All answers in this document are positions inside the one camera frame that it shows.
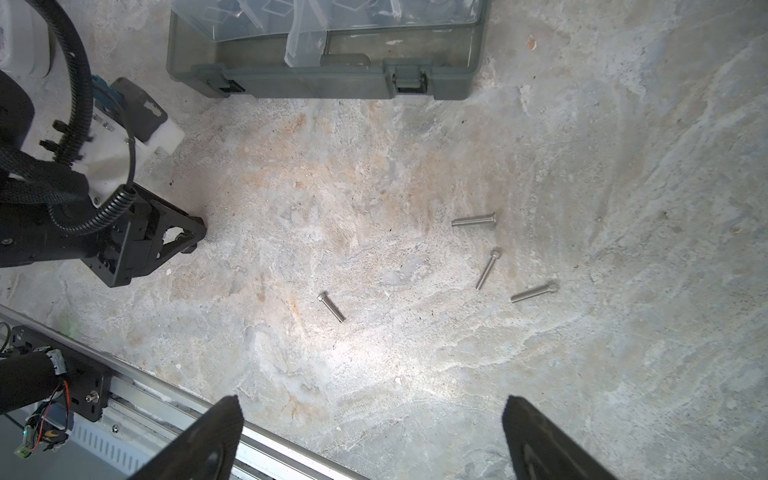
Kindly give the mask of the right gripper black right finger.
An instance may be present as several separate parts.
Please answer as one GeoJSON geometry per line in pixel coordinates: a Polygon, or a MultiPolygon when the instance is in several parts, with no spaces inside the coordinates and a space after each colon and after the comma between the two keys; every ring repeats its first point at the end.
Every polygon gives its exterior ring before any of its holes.
{"type": "Polygon", "coordinates": [[[517,479],[617,479],[524,397],[508,397],[502,426],[517,479]]]}

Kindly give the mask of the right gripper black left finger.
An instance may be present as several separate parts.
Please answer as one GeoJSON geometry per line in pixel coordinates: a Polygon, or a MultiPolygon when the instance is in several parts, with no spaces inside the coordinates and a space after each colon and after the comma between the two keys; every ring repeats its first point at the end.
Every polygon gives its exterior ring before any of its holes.
{"type": "Polygon", "coordinates": [[[130,479],[229,479],[244,423],[238,398],[223,397],[130,479]]]}

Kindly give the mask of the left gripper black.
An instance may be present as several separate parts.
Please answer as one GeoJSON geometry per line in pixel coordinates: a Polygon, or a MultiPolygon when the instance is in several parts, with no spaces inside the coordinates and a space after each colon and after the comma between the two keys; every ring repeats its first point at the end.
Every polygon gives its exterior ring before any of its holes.
{"type": "Polygon", "coordinates": [[[190,254],[207,233],[204,220],[192,216],[135,185],[133,205],[99,233],[99,253],[83,263],[110,288],[147,276],[176,254],[190,254]]]}

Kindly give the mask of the green plastic organizer box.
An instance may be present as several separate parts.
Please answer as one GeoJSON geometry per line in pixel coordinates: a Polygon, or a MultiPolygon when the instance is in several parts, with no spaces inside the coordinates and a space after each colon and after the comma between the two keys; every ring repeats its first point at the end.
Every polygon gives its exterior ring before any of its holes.
{"type": "Polygon", "coordinates": [[[175,1],[167,70],[209,98],[464,100],[488,1],[175,1]]]}

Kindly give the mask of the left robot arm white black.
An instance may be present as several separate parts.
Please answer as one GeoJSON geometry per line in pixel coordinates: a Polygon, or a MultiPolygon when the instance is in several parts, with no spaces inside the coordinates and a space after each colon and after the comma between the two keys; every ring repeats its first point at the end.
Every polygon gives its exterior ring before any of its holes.
{"type": "Polygon", "coordinates": [[[82,40],[55,1],[1,5],[1,264],[77,259],[109,287],[126,286],[205,237],[204,221],[138,184],[139,166],[172,153],[183,131],[126,78],[90,69],[82,40]],[[55,120],[50,158],[23,150],[35,117],[21,76],[44,76],[60,51],[71,109],[55,120]]]}

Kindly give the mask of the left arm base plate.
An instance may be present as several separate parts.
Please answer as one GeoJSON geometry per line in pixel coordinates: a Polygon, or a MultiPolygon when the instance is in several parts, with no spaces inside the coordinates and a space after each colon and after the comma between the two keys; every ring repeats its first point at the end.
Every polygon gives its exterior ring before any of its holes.
{"type": "Polygon", "coordinates": [[[12,356],[1,362],[1,411],[43,401],[62,389],[62,405],[90,422],[102,419],[112,372],[90,356],[35,330],[10,331],[12,356]]]}

